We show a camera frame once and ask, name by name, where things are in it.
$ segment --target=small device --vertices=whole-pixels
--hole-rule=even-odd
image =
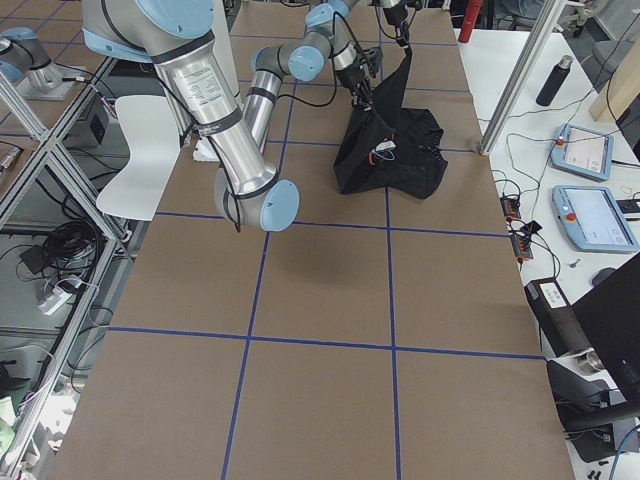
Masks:
[[[640,250],[629,224],[606,187],[553,187],[553,205],[567,236],[585,252]]]
[[[551,150],[554,167],[603,182],[611,174],[613,137],[568,123],[560,127]]]
[[[525,286],[524,292],[557,356],[591,347],[569,300],[555,278],[532,280]]]
[[[624,215],[638,215],[640,213],[640,199],[638,200],[616,200],[620,211]]]
[[[53,287],[51,294],[38,305],[38,309],[43,315],[53,315],[72,295],[78,293],[78,289],[83,283],[76,275],[70,275],[64,280],[60,280]]]

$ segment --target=white table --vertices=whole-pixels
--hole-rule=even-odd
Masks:
[[[504,90],[511,71],[522,51],[528,32],[507,32],[476,30],[467,44],[460,44],[460,53],[469,81],[471,93],[474,96],[476,114],[480,125],[486,128],[489,120]],[[535,103],[535,98],[544,84],[553,66],[562,55],[572,55],[569,45],[560,34],[553,34],[542,54],[540,55],[523,92],[521,93],[512,115],[529,110],[543,110]],[[569,76],[561,87],[558,95],[548,108],[562,108],[571,102],[582,99],[591,90],[591,82],[577,62],[572,65]],[[591,92],[580,104],[572,105],[561,111],[549,111],[525,115],[521,118],[511,118],[506,124],[499,141],[490,154],[492,168],[504,171],[508,178],[516,181],[525,190],[533,188],[535,183],[517,173],[511,166],[511,160],[506,149],[506,138],[509,133],[519,133],[534,139],[553,138],[557,128],[571,119],[572,124],[600,132],[617,130],[615,124],[599,123],[592,120],[589,106],[597,94]],[[543,171],[551,142],[531,142],[519,137],[510,137],[512,156],[518,169],[539,178]],[[621,133],[614,134],[613,158],[626,163],[638,164],[631,148]],[[503,178],[496,173],[495,178]],[[611,178],[599,183],[556,170],[550,165],[541,181],[540,197],[535,207],[533,218],[542,225],[540,234],[549,243],[551,250],[560,259],[562,270],[558,282],[562,286],[569,301],[572,303],[582,297],[592,287],[590,280],[604,267],[619,267],[629,260],[629,255],[584,253],[576,250],[564,234],[559,224],[551,202],[551,189],[554,185],[604,185],[613,193],[616,199],[631,198],[633,192],[640,191],[640,169],[613,166]],[[503,183],[498,184],[498,191],[502,191]],[[513,187],[507,187],[508,193],[514,193]],[[527,193],[521,198],[521,214],[525,221],[532,219],[532,207],[535,200],[534,193]],[[631,228],[640,238],[640,222],[631,222]],[[525,262],[521,277],[523,285],[537,278],[552,275],[552,260],[549,253],[542,248],[533,246],[534,260]],[[572,359],[564,359],[563,364],[571,364]],[[605,378],[612,384],[608,374],[601,373],[589,377],[589,380]],[[600,467],[597,462],[586,464],[580,460],[573,445],[567,442],[567,447],[573,463],[576,479],[584,479],[591,470],[602,470],[601,480],[608,480],[610,464]],[[615,479],[637,479],[640,472],[640,454],[625,455],[621,458]]]

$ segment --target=black fabric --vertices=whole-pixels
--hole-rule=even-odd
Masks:
[[[373,108],[353,109],[333,170],[340,193],[393,187],[427,198],[440,185],[447,161],[438,146],[443,130],[426,109],[402,108],[411,50],[373,92]],[[396,148],[383,160],[371,152],[385,140]]]

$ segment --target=screen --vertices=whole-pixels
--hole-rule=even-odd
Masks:
[[[566,192],[587,243],[632,244],[603,191],[569,188]]]
[[[627,400],[640,400],[640,254],[573,305],[578,322]]]
[[[602,173],[607,155],[606,142],[607,138],[603,135],[571,128],[565,162],[574,167]]]

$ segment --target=power strip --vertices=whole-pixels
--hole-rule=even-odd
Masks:
[[[43,315],[53,315],[58,311],[67,300],[78,292],[78,289],[84,282],[80,277],[71,275],[63,280],[60,280],[53,287],[50,295],[48,295],[42,303],[38,305],[38,309]]]

